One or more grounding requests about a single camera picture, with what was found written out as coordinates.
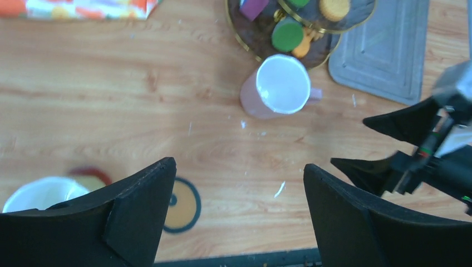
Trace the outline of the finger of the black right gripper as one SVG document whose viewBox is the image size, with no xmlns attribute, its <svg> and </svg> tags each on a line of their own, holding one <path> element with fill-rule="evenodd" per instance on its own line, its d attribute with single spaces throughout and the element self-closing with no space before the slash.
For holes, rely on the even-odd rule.
<svg viewBox="0 0 472 267">
<path fill-rule="evenodd" d="M 389 182 L 393 172 L 393 159 L 394 155 L 375 161 L 331 158 L 331 164 L 342 171 L 356 187 L 382 196 L 385 191 L 393 192 L 395 187 Z"/>
<path fill-rule="evenodd" d="M 439 121 L 440 106 L 431 97 L 407 108 L 367 117 L 363 124 L 396 140 L 418 146 Z"/>
</svg>

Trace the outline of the three-tier glass cake stand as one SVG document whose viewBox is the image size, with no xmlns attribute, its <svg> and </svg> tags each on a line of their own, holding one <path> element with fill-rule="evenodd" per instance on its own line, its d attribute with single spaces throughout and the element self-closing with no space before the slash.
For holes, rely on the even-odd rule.
<svg viewBox="0 0 472 267">
<path fill-rule="evenodd" d="M 226 1 L 236 40 L 256 60 L 284 54 L 310 70 L 324 64 L 343 34 L 366 22 L 377 1 Z"/>
</svg>

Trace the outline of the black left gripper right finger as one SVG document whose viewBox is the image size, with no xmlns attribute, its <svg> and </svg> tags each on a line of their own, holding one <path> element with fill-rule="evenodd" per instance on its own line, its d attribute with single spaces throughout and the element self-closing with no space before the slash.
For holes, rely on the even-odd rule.
<svg viewBox="0 0 472 267">
<path fill-rule="evenodd" d="M 304 189 L 323 266 L 470 266 L 471 223 L 417 212 L 314 164 Z"/>
</svg>

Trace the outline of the magenta square cake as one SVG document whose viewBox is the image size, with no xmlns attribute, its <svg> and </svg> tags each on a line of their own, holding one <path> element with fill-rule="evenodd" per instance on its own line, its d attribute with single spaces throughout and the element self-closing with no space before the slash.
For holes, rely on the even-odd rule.
<svg viewBox="0 0 472 267">
<path fill-rule="evenodd" d="M 269 0 L 240 0 L 239 11 L 249 21 L 254 21 L 266 8 Z"/>
</svg>

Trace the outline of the orange heart cookie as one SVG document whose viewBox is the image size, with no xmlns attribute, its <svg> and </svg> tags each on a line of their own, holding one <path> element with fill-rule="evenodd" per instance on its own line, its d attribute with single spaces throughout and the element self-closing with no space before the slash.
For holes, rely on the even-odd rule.
<svg viewBox="0 0 472 267">
<path fill-rule="evenodd" d="M 291 52 L 292 55 L 296 58 L 305 57 L 311 49 L 311 43 L 317 41 L 325 35 L 323 32 L 316 31 L 307 27 L 303 29 L 303 34 L 304 36 L 300 44 Z"/>
</svg>

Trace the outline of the green square cake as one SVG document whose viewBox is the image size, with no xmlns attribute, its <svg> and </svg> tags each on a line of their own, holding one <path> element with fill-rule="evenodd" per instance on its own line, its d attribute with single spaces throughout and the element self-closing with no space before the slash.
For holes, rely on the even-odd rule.
<svg viewBox="0 0 472 267">
<path fill-rule="evenodd" d="M 310 0 L 288 0 L 288 2 L 295 8 L 303 8 L 310 2 Z"/>
</svg>

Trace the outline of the orange round biscuit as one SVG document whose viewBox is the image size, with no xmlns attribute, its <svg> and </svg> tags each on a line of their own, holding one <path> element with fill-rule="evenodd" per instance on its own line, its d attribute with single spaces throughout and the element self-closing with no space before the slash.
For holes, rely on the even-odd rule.
<svg viewBox="0 0 472 267">
<path fill-rule="evenodd" d="M 351 9 L 350 0 L 320 0 L 319 9 L 322 15 L 332 22 L 345 18 Z"/>
</svg>

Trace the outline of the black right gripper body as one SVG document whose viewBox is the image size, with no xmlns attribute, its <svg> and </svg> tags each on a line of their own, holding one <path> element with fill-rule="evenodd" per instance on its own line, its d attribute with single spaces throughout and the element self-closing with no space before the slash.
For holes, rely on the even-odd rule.
<svg viewBox="0 0 472 267">
<path fill-rule="evenodd" d="M 471 134 L 458 133 L 465 130 L 460 127 L 462 118 L 458 112 L 447 112 L 434 119 L 412 155 L 395 154 L 395 161 L 402 162 L 389 175 L 383 191 L 411 194 L 425 182 L 464 203 L 470 216 Z"/>
</svg>

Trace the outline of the white cup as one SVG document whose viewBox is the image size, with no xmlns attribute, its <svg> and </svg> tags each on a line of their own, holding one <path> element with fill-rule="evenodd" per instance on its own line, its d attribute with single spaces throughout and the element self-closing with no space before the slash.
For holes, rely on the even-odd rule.
<svg viewBox="0 0 472 267">
<path fill-rule="evenodd" d="M 2 212 L 46 210 L 105 186 L 106 184 L 96 176 L 44 177 L 16 190 L 4 204 Z"/>
</svg>

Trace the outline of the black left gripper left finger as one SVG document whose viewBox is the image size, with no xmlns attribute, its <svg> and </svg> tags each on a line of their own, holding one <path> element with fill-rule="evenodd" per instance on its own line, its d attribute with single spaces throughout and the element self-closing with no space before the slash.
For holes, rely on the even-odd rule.
<svg viewBox="0 0 472 267">
<path fill-rule="evenodd" d="M 176 176 L 165 157 L 46 210 L 1 215 L 2 266 L 152 266 Z"/>
</svg>

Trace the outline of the pink mug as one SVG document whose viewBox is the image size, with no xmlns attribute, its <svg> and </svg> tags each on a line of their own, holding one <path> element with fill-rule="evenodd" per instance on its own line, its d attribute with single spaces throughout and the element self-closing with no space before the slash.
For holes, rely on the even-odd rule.
<svg viewBox="0 0 472 267">
<path fill-rule="evenodd" d="M 312 87 L 305 66 L 283 54 L 263 60 L 240 90 L 243 110 L 260 119 L 292 115 L 321 99 L 322 90 Z"/>
</svg>

